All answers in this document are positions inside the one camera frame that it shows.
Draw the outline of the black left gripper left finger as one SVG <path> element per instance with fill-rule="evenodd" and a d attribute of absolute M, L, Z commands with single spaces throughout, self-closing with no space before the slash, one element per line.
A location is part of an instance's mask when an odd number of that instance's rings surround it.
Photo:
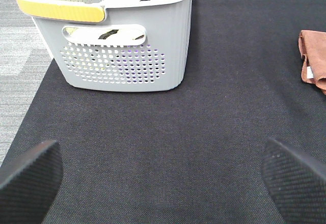
<path fill-rule="evenodd" d="M 42 223 L 62 179 L 60 144 L 54 140 L 1 166 L 1 223 Z"/>

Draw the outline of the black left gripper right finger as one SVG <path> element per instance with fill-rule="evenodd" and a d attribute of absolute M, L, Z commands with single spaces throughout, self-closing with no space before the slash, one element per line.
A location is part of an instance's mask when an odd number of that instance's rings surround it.
<path fill-rule="evenodd" d="M 261 173 L 286 223 L 325 223 L 325 164 L 274 138 L 264 148 Z"/>

